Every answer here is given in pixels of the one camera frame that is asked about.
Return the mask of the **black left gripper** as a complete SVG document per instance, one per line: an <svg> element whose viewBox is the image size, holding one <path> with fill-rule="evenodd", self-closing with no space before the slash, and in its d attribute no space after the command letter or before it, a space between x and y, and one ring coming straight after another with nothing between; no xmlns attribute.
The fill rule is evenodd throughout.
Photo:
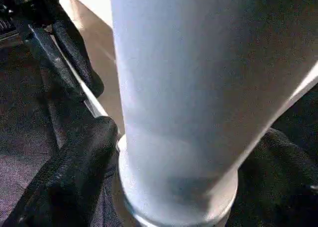
<svg viewBox="0 0 318 227"><path fill-rule="evenodd" d="M0 0L0 39L4 40L18 33L13 21L19 15L41 27L51 25L53 18L48 5L56 8L58 4L59 0ZM49 73L49 79L55 86L51 92L57 96L57 91L60 90L70 99L85 100L83 89L49 33L30 24L28 32L27 45L34 58L39 61L40 67ZM73 22L56 20L53 34L80 78L94 96L99 97L104 92L103 81L92 68L84 40Z"/></svg>

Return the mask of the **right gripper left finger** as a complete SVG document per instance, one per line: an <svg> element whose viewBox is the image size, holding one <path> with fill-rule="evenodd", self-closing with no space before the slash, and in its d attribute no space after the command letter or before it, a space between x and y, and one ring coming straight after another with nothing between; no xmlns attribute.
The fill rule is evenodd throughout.
<svg viewBox="0 0 318 227"><path fill-rule="evenodd" d="M40 168L4 225L90 226L117 135L110 117L95 118L84 126Z"/></svg>

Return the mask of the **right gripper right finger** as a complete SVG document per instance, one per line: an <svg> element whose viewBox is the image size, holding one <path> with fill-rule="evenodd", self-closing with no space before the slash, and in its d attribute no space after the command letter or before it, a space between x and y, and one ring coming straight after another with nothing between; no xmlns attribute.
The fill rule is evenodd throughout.
<svg viewBox="0 0 318 227"><path fill-rule="evenodd" d="M235 227L316 227L318 166L269 129L238 170Z"/></svg>

